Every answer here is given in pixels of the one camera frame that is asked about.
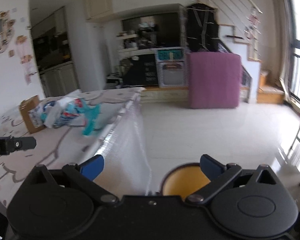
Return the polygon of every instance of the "white curtain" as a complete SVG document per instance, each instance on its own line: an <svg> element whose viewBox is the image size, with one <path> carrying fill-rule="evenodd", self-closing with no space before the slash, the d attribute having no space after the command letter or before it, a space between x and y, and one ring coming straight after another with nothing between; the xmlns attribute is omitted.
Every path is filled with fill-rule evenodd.
<svg viewBox="0 0 300 240"><path fill-rule="evenodd" d="M292 14L288 0L273 0L274 16L276 24L277 49L279 55L279 76L276 78L276 84L281 86L285 93L286 101L290 101L288 91L288 78L291 56L292 41Z"/></svg>

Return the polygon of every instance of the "cardboard box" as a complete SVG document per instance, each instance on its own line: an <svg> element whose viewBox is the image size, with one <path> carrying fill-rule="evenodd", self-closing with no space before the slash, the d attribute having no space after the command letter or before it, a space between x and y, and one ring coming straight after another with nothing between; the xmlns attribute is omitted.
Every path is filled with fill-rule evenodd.
<svg viewBox="0 0 300 240"><path fill-rule="evenodd" d="M38 95L22 101L19 105L19 111L29 133L36 133L45 128L41 120L42 108Z"/></svg>

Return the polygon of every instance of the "blue plastic package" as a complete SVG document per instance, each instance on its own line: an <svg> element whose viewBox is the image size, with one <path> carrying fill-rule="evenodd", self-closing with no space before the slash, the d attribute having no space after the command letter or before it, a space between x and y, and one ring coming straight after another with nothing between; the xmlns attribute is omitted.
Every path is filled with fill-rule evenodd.
<svg viewBox="0 0 300 240"><path fill-rule="evenodd" d="M95 126L95 122L100 113L100 105L90 107L81 98L63 98L63 102L50 101L43 106L41 119L44 124L50 128L59 128L69 123L80 114L85 117L85 129L83 135L90 135Z"/></svg>

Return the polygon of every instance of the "tile floor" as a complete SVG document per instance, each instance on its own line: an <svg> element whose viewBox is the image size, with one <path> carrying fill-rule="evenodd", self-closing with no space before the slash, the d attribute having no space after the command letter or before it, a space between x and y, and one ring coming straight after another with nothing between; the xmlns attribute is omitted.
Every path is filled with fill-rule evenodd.
<svg viewBox="0 0 300 240"><path fill-rule="evenodd" d="M185 102L143 103L142 114L152 191L159 190L174 167L209 154L245 169L271 165L300 209L300 155L286 156L300 117L288 106L241 103L237 109L188 109Z"/></svg>

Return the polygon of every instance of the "blackboard sign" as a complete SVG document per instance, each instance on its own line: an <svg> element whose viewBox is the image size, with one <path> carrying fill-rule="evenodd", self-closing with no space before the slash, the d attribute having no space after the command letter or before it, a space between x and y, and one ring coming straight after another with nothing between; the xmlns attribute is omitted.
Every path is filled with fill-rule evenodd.
<svg viewBox="0 0 300 240"><path fill-rule="evenodd" d="M154 54L139 55L129 58L131 64L123 76L124 85L151 86L158 85L157 68Z"/></svg>

